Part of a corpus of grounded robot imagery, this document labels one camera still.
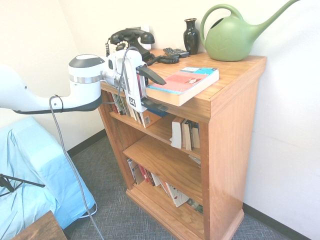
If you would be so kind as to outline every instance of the watering can handle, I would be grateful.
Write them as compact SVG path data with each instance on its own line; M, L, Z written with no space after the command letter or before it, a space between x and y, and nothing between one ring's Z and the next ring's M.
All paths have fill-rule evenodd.
M233 6L229 5L229 4L218 4L218 5L215 5L212 8L210 8L205 13L205 15L203 16L202 21L201 21L201 25L200 25L200 39L201 39L201 42L202 42L204 47L206 47L206 40L205 40L205 34L204 34L205 22L206 22L208 16L214 10L217 10L217 9L227 9L227 10L229 10L231 12L231 15L230 15L231 17L243 20L242 15L240 14L240 12L237 9L235 9Z

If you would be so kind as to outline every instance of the black stand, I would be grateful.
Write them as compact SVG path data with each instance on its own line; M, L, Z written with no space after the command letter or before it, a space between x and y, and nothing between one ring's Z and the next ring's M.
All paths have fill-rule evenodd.
M19 181L21 182L16 188L14 188L9 179L12 179L12 180L16 180L16 181ZM4 196L4 195L7 195L9 193L13 193L15 190L17 190L23 183L26 183L26 184L31 184L31 185L35 185L35 186L38 186L38 187L45 187L46 185L43 185L43 184L39 184L39 183L35 183L35 182L32 182L32 181L26 181L26 180L23 180L23 179L20 179L20 178L16 178L16 177L13 177L13 176L7 176L7 175L3 175L2 173L0 173L0 187L5 187L9 190L9 192L7 193L4 193L2 195L0 195L0 197Z

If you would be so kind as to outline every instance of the silver band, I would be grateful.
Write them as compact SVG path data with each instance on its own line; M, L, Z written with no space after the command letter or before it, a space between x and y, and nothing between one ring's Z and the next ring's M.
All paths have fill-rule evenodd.
M69 79L72 82L79 83L79 84L93 84L103 79L101 75L98 76L91 76L91 77L79 77L79 76L72 76L69 74Z

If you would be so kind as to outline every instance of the gray cable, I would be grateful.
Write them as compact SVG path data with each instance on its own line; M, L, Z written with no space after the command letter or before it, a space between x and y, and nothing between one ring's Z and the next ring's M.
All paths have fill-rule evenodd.
M105 240L104 237L102 236L101 232L99 231L98 227L97 227L97 224L95 223L93 217L91 216L90 214L90 211L89 211L89 208L88 208L88 205L87 205L87 202L86 202L86 198L85 198L85 194L84 194L84 190L82 188L82 185L81 185L81 182L80 182L80 179L79 179L79 176L77 174L77 171L76 171L76 167L74 166L74 163L72 162L71 158L69 157L69 155L67 154L67 151L66 151L66 148L65 148L65 144L64 144L64 140L62 138L62 134L61 134L61 130L60 130L60 127L59 127L59 124L58 124L58 121L56 119L56 116L55 116L55 113L54 113L54 110L52 108L52 104L51 104L51 100L54 99L54 98L58 98L58 96L52 96L50 97L49 99L49 105L50 105L50 110L51 110L51 113L52 113L52 116L53 116L53 119L54 119L54 122L55 122L55 125L56 125L56 128L58 130L58 133L59 133L59 137L60 137L60 141L61 141L61 146L62 146L62 150L63 150L63 153L66 157L66 159L68 160L71 168L72 168L72 171L75 175L75 178L79 184L79 187L80 187L80 190L81 190L81 195L82 195L82 199L83 199L83 202L84 202L84 206L85 206L85 209L86 209L86 212L89 214L89 217L96 229L96 231L98 232L98 234L100 235L101 239L102 240Z
M127 52L128 52L129 50L131 50L131 49L138 51L138 49L137 49L136 47L130 46L130 47L128 47L128 49L125 51L125 53L124 53L124 55L123 55L122 69L121 69L121 75L120 75L120 81L119 81L119 89L118 89L118 96L117 96L115 102L102 102L103 104L115 104L115 103L118 102L119 96L120 96L120 91L121 91L122 79L123 79L124 70L125 70L125 58L126 58ZM65 144L64 144L64 140L63 140L63 138L62 138L61 130L60 130L58 121L57 121L57 119L56 119L56 116L55 116L55 113L54 113L54 110L53 110L52 104L51 104L51 100L52 100L52 99L55 99L55 98L59 98L59 96L52 96L52 97L50 97L50 99L49 99L49 105L50 105L50 110L51 110L51 113L52 113L52 116L53 116L53 120L54 120L54 122L55 122L56 128L57 128L58 133L59 133L59 137L60 137L61 147L62 147L63 153L64 153L66 159L68 160L68 162L69 162L69 164L70 164L70 166L71 166L71 168L72 168L72 171L73 171L73 173L74 173L74 175L75 175L75 178L76 178L76 180L77 180L77 182L78 182L78 184L79 184L79 187L80 187L80 190L81 190L81 195L82 195L82 199L83 199L83 202L84 202L84 206L85 206L86 212L89 214L89 218L91 219L91 221L92 221L92 223L93 223L96 231L97 231L98 234L100 235L101 239L102 239L102 240L105 240L104 237L102 236L99 228L97 227L96 222L94 221L93 217L92 217L91 214L90 214L90 211L89 211L89 208L88 208L88 205L87 205L87 202L86 202L84 190L83 190L83 188L82 188L82 185L81 185L79 176L78 176L77 171L76 171L76 167L75 167L74 163L72 162L71 158L69 157L69 155L67 154L67 151L66 151L66 148L65 148Z

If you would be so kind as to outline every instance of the bookshelf top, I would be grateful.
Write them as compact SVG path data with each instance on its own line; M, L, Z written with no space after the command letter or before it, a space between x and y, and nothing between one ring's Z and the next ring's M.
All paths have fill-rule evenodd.
M164 55L162 49L152 49L155 56ZM216 61L206 52L180 58L176 64L155 63L149 66L162 78L165 78L185 67L219 68L219 80L187 101L182 106L174 106L152 99L168 107L167 112L190 119L195 122L208 123L228 102L246 89L260 76L266 67L265 56L248 56L236 62ZM102 90L112 90L106 83L101 84Z

